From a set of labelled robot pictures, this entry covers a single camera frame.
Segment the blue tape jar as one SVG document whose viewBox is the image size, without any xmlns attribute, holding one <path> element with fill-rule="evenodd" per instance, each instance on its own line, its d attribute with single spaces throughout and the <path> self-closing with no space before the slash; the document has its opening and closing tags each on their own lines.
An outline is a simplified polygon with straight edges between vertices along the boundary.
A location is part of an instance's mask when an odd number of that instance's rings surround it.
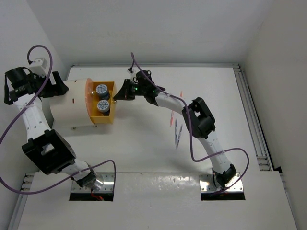
<svg viewBox="0 0 307 230">
<path fill-rule="evenodd" d="M 97 85 L 95 92 L 98 95 L 100 100 L 109 100 L 110 98 L 109 89 L 105 84 Z"/>
<path fill-rule="evenodd" d="M 109 115 L 110 113 L 110 103 L 108 100 L 100 100 L 96 105 L 98 111 L 104 115 Z"/>
</svg>

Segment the round drawer cabinet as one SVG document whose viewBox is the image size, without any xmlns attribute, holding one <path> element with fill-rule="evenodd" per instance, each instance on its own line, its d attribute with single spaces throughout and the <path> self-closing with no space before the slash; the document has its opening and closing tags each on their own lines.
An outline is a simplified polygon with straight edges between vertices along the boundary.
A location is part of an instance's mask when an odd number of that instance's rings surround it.
<svg viewBox="0 0 307 230">
<path fill-rule="evenodd" d="M 57 125 L 67 128 L 95 126 L 91 116 L 94 82 L 91 78 L 68 80 L 69 90 L 50 99 L 50 110 Z"/>
</svg>

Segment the blue pen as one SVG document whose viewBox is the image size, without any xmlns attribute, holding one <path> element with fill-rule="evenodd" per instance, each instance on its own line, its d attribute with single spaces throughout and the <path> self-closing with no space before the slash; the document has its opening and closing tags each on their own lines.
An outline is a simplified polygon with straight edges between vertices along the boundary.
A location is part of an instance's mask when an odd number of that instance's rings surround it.
<svg viewBox="0 0 307 230">
<path fill-rule="evenodd" d="M 175 145 L 177 145 L 177 119 L 175 119 Z"/>
</svg>

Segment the grey pen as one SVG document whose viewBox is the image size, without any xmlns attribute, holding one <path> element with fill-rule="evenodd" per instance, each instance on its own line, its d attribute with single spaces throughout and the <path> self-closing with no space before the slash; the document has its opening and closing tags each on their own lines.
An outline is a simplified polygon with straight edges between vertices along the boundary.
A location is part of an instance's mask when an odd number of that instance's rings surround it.
<svg viewBox="0 0 307 230">
<path fill-rule="evenodd" d="M 178 146 L 179 146 L 179 142 L 180 142 L 180 138 L 181 138 L 182 129 L 183 129 L 183 125 L 180 126 L 179 133 L 178 133 L 178 135 L 177 135 L 176 149 L 177 149 Z"/>
</svg>

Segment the orange drawer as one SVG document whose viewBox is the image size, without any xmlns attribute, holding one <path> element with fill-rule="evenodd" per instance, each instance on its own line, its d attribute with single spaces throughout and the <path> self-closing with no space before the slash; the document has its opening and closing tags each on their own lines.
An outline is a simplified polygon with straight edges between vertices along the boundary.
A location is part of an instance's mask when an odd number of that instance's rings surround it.
<svg viewBox="0 0 307 230">
<path fill-rule="evenodd" d="M 108 102 L 110 103 L 109 115 L 100 113 L 96 107 L 100 101 L 98 95 L 95 92 L 96 86 L 99 84 L 105 84 L 110 93 Z M 87 79 L 85 87 L 85 102 L 89 117 L 94 124 L 112 124 L 115 117 L 116 100 L 113 97 L 117 94 L 117 87 L 114 81 L 93 81 Z"/>
</svg>

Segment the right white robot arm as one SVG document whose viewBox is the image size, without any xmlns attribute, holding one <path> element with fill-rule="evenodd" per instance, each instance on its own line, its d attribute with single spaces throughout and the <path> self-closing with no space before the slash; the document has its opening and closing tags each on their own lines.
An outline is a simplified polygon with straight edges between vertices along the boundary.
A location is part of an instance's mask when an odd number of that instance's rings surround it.
<svg viewBox="0 0 307 230">
<path fill-rule="evenodd" d="M 166 93 L 165 88 L 157 86 L 149 70 L 132 73 L 125 79 L 114 100 L 132 101 L 143 96 L 146 101 L 158 107 L 168 108 L 183 116 L 188 132 L 196 138 L 207 152 L 213 167 L 216 182 L 225 189 L 236 175 L 233 163 L 226 157 L 215 132 L 215 118 L 205 101 L 197 97 L 192 103 Z"/>
</svg>

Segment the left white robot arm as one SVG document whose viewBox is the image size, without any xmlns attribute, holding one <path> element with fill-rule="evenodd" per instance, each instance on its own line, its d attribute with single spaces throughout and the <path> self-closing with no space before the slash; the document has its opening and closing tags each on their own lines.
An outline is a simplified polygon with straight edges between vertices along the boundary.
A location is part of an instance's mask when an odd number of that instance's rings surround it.
<svg viewBox="0 0 307 230">
<path fill-rule="evenodd" d="M 65 173 L 80 187 L 97 189 L 97 174 L 90 166 L 76 158 L 70 144 L 51 129 L 42 111 L 42 98 L 65 95 L 69 88 L 58 72 L 52 73 L 55 83 L 26 67 L 5 73 L 4 102 L 15 105 L 22 112 L 27 141 L 24 154 L 46 175 Z"/>
</svg>

